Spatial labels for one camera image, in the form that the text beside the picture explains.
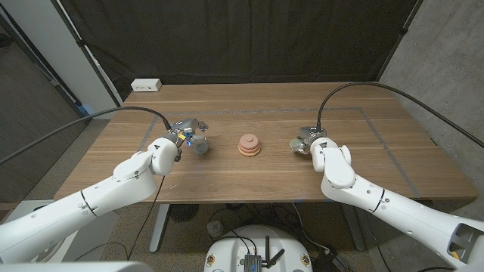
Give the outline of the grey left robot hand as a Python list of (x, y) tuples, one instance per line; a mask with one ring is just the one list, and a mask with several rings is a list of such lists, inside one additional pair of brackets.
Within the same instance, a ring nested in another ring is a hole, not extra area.
[(209, 126), (199, 119), (185, 119), (175, 122), (171, 125), (170, 130), (164, 134), (164, 138), (171, 140), (177, 147), (180, 147), (184, 142), (188, 145), (201, 145), (206, 143), (206, 138), (203, 135), (196, 135), (197, 131), (205, 132)]

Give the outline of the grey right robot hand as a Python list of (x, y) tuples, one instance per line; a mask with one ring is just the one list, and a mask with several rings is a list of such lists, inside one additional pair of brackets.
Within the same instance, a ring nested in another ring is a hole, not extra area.
[(312, 143), (319, 139), (327, 137), (327, 131), (324, 128), (301, 127), (293, 138), (289, 147), (294, 153), (309, 154)]

